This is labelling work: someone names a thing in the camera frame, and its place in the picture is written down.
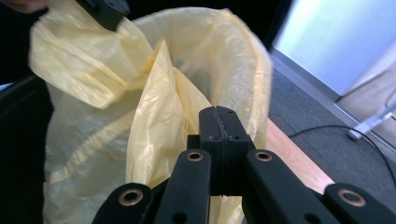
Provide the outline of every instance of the plastic bag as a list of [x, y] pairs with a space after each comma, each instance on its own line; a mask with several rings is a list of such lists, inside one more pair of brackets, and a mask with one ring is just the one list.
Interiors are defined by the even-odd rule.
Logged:
[[[48, 223], [90, 223], [119, 185], [163, 181], [207, 106], [235, 110], [256, 147], [265, 148], [271, 62], [228, 10], [165, 10], [124, 20], [110, 33], [76, 2], [52, 1], [32, 40], [31, 67], [49, 83], [55, 108], [45, 166]], [[212, 223], [242, 220], [239, 198], [214, 198], [211, 206]]]

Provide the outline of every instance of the wooden edge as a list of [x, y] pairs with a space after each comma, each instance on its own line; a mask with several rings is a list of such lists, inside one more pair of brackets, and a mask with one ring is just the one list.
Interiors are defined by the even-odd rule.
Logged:
[[308, 188], [323, 194], [325, 188], [334, 183], [269, 119], [266, 147], [275, 152]]

